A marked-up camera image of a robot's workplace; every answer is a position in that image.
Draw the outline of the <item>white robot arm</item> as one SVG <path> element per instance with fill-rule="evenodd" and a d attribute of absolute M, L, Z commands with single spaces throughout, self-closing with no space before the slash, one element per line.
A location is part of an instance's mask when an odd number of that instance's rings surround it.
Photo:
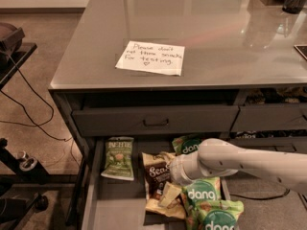
<path fill-rule="evenodd" d="M 307 195 L 307 155 L 302 153 L 246 149 L 210 138 L 197 151 L 176 156 L 168 169 L 171 181 L 179 186 L 243 172 Z"/>

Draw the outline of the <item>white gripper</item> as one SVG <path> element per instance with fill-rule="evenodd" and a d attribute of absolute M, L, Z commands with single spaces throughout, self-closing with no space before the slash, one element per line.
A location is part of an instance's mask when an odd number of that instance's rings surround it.
<path fill-rule="evenodd" d="M 174 183 L 186 186 L 195 180 L 203 178 L 199 156 L 196 152 L 176 156 L 171 162 L 170 176 Z M 164 208 L 174 208 L 177 205 L 177 197 L 180 195 L 181 187 L 167 182 L 158 205 Z"/>

